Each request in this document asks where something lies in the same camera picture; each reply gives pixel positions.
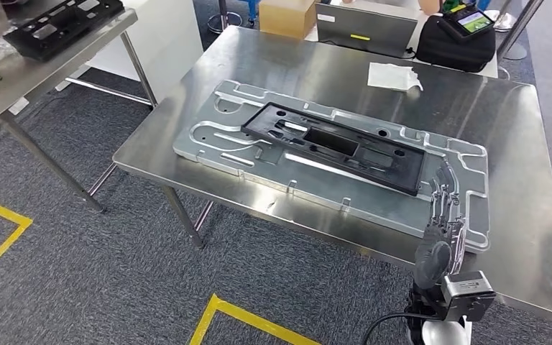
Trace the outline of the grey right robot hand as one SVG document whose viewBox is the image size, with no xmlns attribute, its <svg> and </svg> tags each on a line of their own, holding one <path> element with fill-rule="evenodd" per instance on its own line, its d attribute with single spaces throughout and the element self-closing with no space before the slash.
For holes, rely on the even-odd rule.
<svg viewBox="0 0 552 345">
<path fill-rule="evenodd" d="M 441 162 L 431 189 L 429 220 L 415 251 L 413 272 L 415 284 L 422 289 L 430 289 L 443 277 L 459 272 L 466 240 L 459 180 L 447 161 Z"/>
</svg>

